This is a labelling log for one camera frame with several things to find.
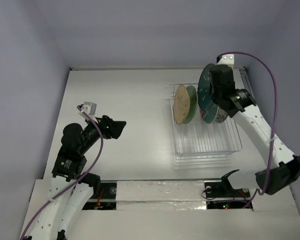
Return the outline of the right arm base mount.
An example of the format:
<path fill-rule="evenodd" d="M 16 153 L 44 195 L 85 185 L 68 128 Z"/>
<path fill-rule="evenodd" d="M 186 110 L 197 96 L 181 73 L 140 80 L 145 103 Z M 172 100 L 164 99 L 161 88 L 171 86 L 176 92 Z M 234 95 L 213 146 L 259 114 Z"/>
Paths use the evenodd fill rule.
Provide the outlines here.
<path fill-rule="evenodd" d="M 223 175 L 220 180 L 204 182 L 201 197 L 206 200 L 208 210 L 242 209 L 251 200 L 249 190 L 234 189 L 229 181 L 229 176 L 238 171 L 238 169 L 232 170 Z"/>

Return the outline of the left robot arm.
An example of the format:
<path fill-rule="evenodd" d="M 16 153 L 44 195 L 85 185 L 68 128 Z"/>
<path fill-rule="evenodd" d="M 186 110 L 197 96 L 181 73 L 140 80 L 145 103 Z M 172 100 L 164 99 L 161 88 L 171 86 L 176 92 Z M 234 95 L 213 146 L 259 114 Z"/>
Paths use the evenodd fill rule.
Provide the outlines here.
<path fill-rule="evenodd" d="M 101 178 L 83 171 L 85 153 L 97 142 L 118 139 L 126 121 L 84 114 L 87 126 L 70 123 L 63 129 L 61 148 L 52 169 L 46 203 L 34 214 L 20 236 L 22 240 L 65 240 L 88 199 L 103 194 Z"/>

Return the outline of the red plate with teal flower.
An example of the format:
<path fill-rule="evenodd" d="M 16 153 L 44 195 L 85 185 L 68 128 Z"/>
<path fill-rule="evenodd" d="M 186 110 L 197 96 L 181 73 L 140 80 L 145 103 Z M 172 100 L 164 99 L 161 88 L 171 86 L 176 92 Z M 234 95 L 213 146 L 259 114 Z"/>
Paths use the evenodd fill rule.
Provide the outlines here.
<path fill-rule="evenodd" d="M 211 124 L 215 120 L 217 112 L 218 106 L 215 103 L 212 103 L 207 110 L 200 109 L 201 120 L 207 124 Z"/>

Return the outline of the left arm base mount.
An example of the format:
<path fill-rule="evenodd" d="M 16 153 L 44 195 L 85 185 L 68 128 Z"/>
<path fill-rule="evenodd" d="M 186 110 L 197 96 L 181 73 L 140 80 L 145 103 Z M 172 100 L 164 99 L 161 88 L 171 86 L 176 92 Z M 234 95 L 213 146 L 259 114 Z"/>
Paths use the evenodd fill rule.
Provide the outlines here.
<path fill-rule="evenodd" d="M 102 181 L 100 191 L 94 194 L 83 206 L 83 210 L 116 210 L 117 182 Z"/>

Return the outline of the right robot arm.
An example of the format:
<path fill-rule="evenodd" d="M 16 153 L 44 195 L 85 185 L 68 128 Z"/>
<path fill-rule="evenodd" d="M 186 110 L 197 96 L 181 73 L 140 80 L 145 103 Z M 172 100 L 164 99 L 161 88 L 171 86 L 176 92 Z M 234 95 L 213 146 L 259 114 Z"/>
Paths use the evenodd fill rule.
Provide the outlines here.
<path fill-rule="evenodd" d="M 208 70 L 212 100 L 226 111 L 254 144 L 266 169 L 255 173 L 260 189 L 274 195 L 300 176 L 300 155 L 295 155 L 263 118 L 256 100 L 248 90 L 236 88 L 233 69 L 225 64 Z"/>

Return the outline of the dark teal plate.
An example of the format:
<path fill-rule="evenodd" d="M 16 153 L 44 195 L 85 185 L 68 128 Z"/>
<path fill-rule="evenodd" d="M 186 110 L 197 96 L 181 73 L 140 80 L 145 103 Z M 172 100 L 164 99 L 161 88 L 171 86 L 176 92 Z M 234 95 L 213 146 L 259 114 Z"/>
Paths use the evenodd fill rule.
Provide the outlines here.
<path fill-rule="evenodd" d="M 197 97 L 198 106 L 202 111 L 206 111 L 209 106 L 213 103 L 212 96 L 210 93 L 211 77 L 210 68 L 214 67 L 215 64 L 210 63 L 204 67 L 199 77 L 197 85 Z"/>

